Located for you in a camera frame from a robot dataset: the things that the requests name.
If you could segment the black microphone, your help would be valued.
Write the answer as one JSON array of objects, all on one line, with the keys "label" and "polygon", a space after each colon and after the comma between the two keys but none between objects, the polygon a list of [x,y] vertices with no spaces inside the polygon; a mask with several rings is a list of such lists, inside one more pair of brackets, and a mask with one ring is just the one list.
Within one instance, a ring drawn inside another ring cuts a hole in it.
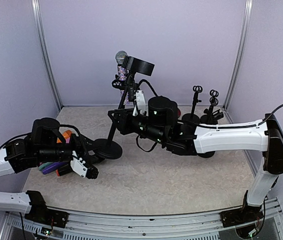
[{"label": "black microphone", "polygon": [[67,175],[67,174],[72,173],[72,172],[73,172],[73,169],[71,168],[70,165],[61,166],[56,170],[56,174],[57,174],[58,177]]}]

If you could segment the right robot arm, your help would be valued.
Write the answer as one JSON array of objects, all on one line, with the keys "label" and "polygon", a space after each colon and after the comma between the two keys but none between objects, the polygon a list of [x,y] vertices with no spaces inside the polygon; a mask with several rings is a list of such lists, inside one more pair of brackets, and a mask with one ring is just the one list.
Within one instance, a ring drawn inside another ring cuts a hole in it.
[{"label": "right robot arm", "polygon": [[148,101],[147,114],[139,107],[108,112],[114,127],[122,134],[160,144],[179,156],[210,157],[212,152],[251,150],[262,153],[254,182],[244,194],[242,207],[220,213],[222,225],[231,227],[265,216],[265,197],[283,174],[283,132],[273,113],[264,119],[237,124],[198,124],[178,119],[178,105],[164,96]]}]

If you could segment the black desk stand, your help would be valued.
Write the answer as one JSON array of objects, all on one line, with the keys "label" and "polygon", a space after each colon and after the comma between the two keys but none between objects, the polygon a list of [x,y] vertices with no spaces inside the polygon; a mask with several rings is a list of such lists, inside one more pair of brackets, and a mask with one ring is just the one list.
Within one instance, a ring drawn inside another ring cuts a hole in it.
[{"label": "black desk stand", "polygon": [[181,119],[183,121],[189,121],[189,122],[199,124],[200,118],[195,114],[195,109],[196,109],[197,103],[201,102],[201,100],[198,97],[199,97],[199,93],[203,91],[203,88],[200,85],[195,85],[193,86],[192,90],[194,94],[193,94],[193,99],[192,99],[191,112],[184,114]]}]

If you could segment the black tripod microphone stand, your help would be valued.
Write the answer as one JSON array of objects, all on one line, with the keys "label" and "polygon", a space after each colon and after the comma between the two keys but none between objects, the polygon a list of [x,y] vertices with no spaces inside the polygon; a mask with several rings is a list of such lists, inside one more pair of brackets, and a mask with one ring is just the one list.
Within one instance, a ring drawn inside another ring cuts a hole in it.
[{"label": "black tripod microphone stand", "polygon": [[111,82],[113,88],[118,89],[120,91],[128,90],[128,79],[120,78],[119,75],[115,75],[115,79]]}]

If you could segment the teal microphone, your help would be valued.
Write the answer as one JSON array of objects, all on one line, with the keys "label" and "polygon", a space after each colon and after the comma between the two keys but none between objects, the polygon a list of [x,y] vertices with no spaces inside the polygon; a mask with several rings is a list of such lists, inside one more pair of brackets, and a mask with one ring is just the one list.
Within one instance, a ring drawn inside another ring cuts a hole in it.
[{"label": "teal microphone", "polygon": [[42,171],[45,167],[46,167],[46,165],[43,163],[38,167],[38,170]]}]

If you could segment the purple microphone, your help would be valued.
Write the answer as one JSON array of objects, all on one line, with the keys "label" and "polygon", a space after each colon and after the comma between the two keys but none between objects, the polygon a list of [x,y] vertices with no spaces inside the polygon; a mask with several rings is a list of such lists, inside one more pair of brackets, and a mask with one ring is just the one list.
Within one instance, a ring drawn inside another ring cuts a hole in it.
[{"label": "purple microphone", "polygon": [[43,175],[47,175],[51,172],[56,171],[57,169],[59,169],[60,167],[63,167],[67,165],[66,162],[54,162],[52,164],[50,164],[49,166],[46,166],[41,172]]}]

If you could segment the orange microphone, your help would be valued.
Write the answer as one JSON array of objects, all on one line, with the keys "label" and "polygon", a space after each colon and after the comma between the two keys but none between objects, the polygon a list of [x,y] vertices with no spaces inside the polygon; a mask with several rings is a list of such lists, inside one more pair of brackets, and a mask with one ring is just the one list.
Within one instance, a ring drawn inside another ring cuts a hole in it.
[{"label": "orange microphone", "polygon": [[70,142],[71,134],[72,134],[72,131],[69,129],[64,131],[62,134],[67,144]]}]

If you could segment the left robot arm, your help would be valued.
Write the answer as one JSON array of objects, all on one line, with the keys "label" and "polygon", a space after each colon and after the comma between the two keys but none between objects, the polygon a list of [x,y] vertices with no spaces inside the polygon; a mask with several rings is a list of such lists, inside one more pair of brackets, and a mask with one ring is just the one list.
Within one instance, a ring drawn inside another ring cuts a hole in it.
[{"label": "left robot arm", "polygon": [[[0,147],[0,177],[36,168],[41,163],[66,163],[72,172],[82,178],[96,179],[99,175],[94,166],[95,155],[89,152],[94,141],[83,136],[72,126],[75,133],[67,141],[60,132],[60,124],[54,118],[45,117],[33,122],[32,130],[11,138]],[[39,191],[0,192],[0,211],[20,213],[27,220],[50,227],[64,228],[68,213],[47,207]]]}]

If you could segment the glitter microphone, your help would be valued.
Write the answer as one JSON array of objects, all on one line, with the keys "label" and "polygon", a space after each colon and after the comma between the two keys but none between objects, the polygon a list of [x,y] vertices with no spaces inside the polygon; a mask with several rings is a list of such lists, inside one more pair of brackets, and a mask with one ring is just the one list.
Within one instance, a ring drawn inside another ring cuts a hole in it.
[{"label": "glitter microphone", "polygon": [[[120,50],[116,53],[115,55],[115,60],[117,62],[117,75],[118,78],[121,82],[125,82],[127,77],[126,74],[128,73],[128,71],[123,67],[123,63],[125,60],[125,57],[127,56],[127,53],[124,50]],[[124,90],[120,90],[120,96],[123,97],[124,96]],[[124,106],[128,106],[129,103],[129,97],[126,95],[124,98],[124,102],[123,105]]]}]

